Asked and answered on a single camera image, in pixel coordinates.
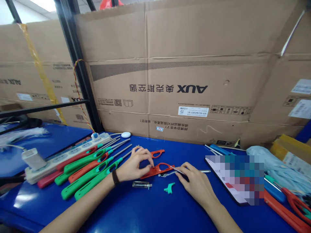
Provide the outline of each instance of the blue handle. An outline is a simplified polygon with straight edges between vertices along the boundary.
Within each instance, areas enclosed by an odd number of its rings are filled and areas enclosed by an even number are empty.
[[[285,196],[284,193],[280,192],[279,190],[277,190],[275,187],[273,187],[271,184],[269,184],[266,180],[265,180],[265,189],[268,191],[268,193],[271,194],[271,196],[273,196],[278,202],[280,203],[285,203],[287,198]]]

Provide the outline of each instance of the hand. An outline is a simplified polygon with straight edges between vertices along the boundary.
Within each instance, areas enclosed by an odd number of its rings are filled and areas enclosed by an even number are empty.
[[[143,160],[148,160],[150,164],[139,169],[139,164]],[[150,151],[141,146],[137,146],[132,149],[131,157],[116,170],[116,173],[120,182],[135,180],[148,173],[150,168],[154,166]]]
[[[206,211],[209,208],[215,207],[215,205],[221,205],[212,189],[210,181],[204,173],[188,162],[185,162],[177,169],[183,172],[189,179],[189,182],[187,182],[179,172],[176,172],[175,174],[178,176],[182,185]]]

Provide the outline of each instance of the power plug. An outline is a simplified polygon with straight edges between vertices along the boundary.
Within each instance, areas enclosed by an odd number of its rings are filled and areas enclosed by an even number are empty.
[[[93,134],[91,135],[91,138],[92,138],[92,141],[93,141],[93,142],[96,142],[96,141],[100,140],[100,137],[99,137],[99,134],[98,134],[98,133],[93,133]]]
[[[43,168],[46,165],[46,161],[40,156],[36,148],[24,151],[22,153],[22,159],[34,171]]]

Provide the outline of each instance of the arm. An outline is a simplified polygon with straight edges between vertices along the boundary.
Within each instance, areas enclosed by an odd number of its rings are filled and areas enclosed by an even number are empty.
[[[143,160],[149,160],[150,165],[139,169],[139,163]],[[132,150],[131,157],[116,170],[116,174],[120,182],[134,180],[148,173],[152,166],[154,163],[151,153],[142,147],[135,147]],[[112,174],[109,174],[91,191],[47,225],[41,233],[77,232],[113,188]]]
[[[220,233],[241,233],[241,229],[226,208],[216,197],[211,183],[204,173],[185,162],[180,169],[189,179],[187,182],[178,172],[175,173],[188,193],[204,208]]]

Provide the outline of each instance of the white mouse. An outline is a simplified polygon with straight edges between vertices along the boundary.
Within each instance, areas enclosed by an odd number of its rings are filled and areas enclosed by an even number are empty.
[[[131,136],[130,132],[124,132],[121,134],[121,137],[123,137],[123,138],[129,138],[130,136]]]

